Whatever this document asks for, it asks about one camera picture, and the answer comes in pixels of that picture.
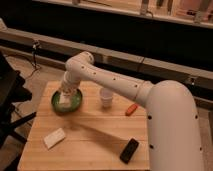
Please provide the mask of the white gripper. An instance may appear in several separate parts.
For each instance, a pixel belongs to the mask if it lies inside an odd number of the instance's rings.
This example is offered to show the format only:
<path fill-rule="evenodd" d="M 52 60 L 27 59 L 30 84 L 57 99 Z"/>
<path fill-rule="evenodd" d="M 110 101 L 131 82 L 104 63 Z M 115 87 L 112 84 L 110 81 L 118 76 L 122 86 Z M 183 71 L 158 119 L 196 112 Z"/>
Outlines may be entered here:
<path fill-rule="evenodd" d="M 63 93 L 69 96 L 70 99 L 76 94 L 77 88 L 80 85 L 80 79 L 72 76 L 70 73 L 65 73 L 62 77 L 61 86 L 59 88 L 60 94 Z"/>

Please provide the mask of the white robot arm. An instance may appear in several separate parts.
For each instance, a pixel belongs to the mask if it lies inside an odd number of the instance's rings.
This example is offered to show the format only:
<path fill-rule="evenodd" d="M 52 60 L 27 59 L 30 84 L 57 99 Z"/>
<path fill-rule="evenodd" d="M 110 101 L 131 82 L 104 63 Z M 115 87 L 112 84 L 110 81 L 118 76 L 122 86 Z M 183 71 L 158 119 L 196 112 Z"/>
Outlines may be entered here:
<path fill-rule="evenodd" d="M 64 92 L 91 80 L 146 109 L 151 171 L 204 171 L 198 112 L 186 86 L 173 80 L 153 84 L 100 69 L 89 52 L 69 58 L 65 68 Z"/>

